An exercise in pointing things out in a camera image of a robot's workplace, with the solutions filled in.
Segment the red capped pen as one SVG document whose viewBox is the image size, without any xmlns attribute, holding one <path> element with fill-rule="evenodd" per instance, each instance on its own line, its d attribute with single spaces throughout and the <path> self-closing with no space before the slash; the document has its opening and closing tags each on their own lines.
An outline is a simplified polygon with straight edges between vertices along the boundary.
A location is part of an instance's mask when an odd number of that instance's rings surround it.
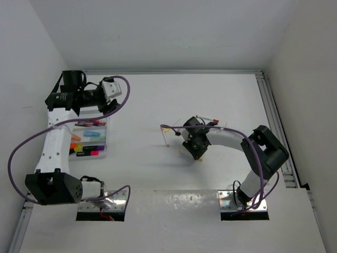
<svg viewBox="0 0 337 253">
<path fill-rule="evenodd" d="M 94 126 L 104 126 L 104 125 L 106 125 L 106 122 L 93 121 L 92 124 L 93 124 Z"/>
</svg>

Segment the red white marker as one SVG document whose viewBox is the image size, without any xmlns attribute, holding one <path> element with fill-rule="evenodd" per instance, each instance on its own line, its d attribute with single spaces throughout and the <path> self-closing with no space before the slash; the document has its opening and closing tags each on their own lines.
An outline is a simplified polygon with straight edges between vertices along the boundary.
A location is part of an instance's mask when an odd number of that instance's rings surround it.
<svg viewBox="0 0 337 253">
<path fill-rule="evenodd" d="M 202 119 L 202 120 L 204 120 L 204 121 L 210 121 L 210 122 L 219 123 L 219 120 L 217 120 L 217 119 L 206 118 L 206 117 L 199 116 L 199 115 L 196 115 L 195 117 L 196 117 L 196 118 L 200 118 L 200 119 Z"/>
</svg>

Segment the red gel pen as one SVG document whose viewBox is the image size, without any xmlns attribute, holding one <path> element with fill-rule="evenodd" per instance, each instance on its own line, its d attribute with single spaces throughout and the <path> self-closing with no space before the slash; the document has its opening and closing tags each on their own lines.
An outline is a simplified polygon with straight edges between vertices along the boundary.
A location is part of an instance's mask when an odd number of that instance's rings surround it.
<svg viewBox="0 0 337 253">
<path fill-rule="evenodd" d="M 85 127 L 85 128 L 90 128 L 92 127 L 93 125 L 91 124 L 75 124 L 76 127 Z"/>
</svg>

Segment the pink white marker pen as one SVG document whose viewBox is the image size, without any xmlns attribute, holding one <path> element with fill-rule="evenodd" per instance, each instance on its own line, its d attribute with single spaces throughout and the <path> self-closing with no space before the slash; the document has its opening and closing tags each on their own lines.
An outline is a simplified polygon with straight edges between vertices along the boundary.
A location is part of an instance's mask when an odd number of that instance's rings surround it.
<svg viewBox="0 0 337 253">
<path fill-rule="evenodd" d="M 167 139 L 167 136 L 166 136 L 166 133 L 165 133 L 165 130 L 161 127 L 161 133 L 162 133 L 162 136 L 163 136 L 163 139 L 164 139 L 164 142 L 165 142 L 165 145 L 166 147 L 169 147 L 169 143 L 168 143 L 168 139 Z"/>
</svg>

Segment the blue gel pen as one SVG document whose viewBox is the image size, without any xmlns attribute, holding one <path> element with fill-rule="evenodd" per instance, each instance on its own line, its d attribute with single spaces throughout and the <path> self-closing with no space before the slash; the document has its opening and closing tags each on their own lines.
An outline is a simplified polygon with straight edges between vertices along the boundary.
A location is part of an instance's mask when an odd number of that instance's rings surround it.
<svg viewBox="0 0 337 253">
<path fill-rule="evenodd" d="M 78 122 L 76 122 L 76 124 L 91 124 L 91 125 L 93 125 L 92 122 L 84 122 L 84 121 L 78 121 Z"/>
</svg>

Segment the green eraser case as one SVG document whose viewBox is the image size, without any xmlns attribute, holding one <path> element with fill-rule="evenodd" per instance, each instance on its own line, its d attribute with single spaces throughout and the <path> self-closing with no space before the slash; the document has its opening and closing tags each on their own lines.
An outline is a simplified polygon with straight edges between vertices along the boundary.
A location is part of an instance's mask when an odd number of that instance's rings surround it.
<svg viewBox="0 0 337 253">
<path fill-rule="evenodd" d="M 99 136 L 99 137 L 91 137 L 90 141 L 105 141 L 106 136 Z"/>
</svg>

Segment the blue eraser case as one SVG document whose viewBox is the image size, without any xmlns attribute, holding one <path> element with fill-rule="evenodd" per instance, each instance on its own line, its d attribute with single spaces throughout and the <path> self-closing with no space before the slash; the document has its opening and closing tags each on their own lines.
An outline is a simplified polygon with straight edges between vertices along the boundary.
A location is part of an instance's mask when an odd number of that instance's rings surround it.
<svg viewBox="0 0 337 253">
<path fill-rule="evenodd" d="M 95 132 L 95 131 L 84 131 L 83 132 L 84 137 L 100 137 L 101 133 L 100 132 Z"/>
</svg>

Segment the orange eraser case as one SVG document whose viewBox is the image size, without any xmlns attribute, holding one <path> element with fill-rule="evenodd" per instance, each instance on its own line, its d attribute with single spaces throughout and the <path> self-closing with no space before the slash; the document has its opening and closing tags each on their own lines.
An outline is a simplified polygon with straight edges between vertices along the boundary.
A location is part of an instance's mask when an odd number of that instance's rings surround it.
<svg viewBox="0 0 337 253">
<path fill-rule="evenodd" d="M 81 138 L 76 134 L 72 134 L 71 139 L 75 141 L 81 141 Z"/>
</svg>

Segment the purple black highlighter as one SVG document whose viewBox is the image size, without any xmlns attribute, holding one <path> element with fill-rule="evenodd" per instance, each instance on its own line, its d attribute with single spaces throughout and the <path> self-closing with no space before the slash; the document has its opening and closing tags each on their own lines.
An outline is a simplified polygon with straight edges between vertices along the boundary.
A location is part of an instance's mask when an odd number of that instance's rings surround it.
<svg viewBox="0 0 337 253">
<path fill-rule="evenodd" d="M 89 145 L 89 146 L 84 146 L 82 148 L 82 151 L 104 151 L 105 150 L 105 145 Z"/>
</svg>

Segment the yellow black highlighter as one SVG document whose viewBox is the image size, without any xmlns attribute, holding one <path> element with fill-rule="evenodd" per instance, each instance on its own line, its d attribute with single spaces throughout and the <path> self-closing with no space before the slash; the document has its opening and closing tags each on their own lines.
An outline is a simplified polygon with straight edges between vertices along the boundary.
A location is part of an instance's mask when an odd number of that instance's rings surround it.
<svg viewBox="0 0 337 253">
<path fill-rule="evenodd" d="M 82 152 L 83 151 L 83 147 L 82 145 L 78 144 L 74 147 L 74 151 L 75 152 Z"/>
</svg>

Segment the pink black highlighter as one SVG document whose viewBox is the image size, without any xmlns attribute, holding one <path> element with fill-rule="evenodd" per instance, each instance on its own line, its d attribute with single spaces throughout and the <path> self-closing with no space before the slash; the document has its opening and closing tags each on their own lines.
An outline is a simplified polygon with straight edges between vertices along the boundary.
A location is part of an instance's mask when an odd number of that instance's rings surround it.
<svg viewBox="0 0 337 253">
<path fill-rule="evenodd" d="M 99 151 L 81 151 L 81 152 L 77 152 L 76 156 L 77 157 L 90 157 L 90 156 L 97 156 L 99 154 L 100 154 Z"/>
</svg>

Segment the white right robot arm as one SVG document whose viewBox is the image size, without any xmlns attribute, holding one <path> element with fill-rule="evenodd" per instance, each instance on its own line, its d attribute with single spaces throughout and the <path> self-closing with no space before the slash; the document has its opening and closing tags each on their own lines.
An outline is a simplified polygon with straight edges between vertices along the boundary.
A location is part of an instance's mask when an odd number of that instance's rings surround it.
<svg viewBox="0 0 337 253">
<path fill-rule="evenodd" d="M 284 145 L 264 125 L 246 136 L 238 130 L 222 130 L 216 122 L 204 124 L 193 116 L 183 124 L 180 134 L 183 147 L 194 160 L 201 158 L 211 145 L 235 149 L 245 155 L 251 169 L 235 194 L 235 201 L 245 207 L 289 159 Z"/>
</svg>

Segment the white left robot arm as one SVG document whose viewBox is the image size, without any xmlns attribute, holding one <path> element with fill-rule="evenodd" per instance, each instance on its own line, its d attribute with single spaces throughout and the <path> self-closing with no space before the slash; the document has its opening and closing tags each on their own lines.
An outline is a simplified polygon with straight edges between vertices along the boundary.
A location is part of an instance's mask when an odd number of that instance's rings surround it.
<svg viewBox="0 0 337 253">
<path fill-rule="evenodd" d="M 51 129 L 34 173 L 25 178 L 25 185 L 40 205 L 79 203 L 103 195 L 100 180 L 84 182 L 70 174 L 72 134 L 82 108 L 96 106 L 106 115 L 118 108 L 116 96 L 122 92 L 113 77 L 103 78 L 93 90 L 86 86 L 83 71 L 63 71 L 45 100 Z"/>
</svg>

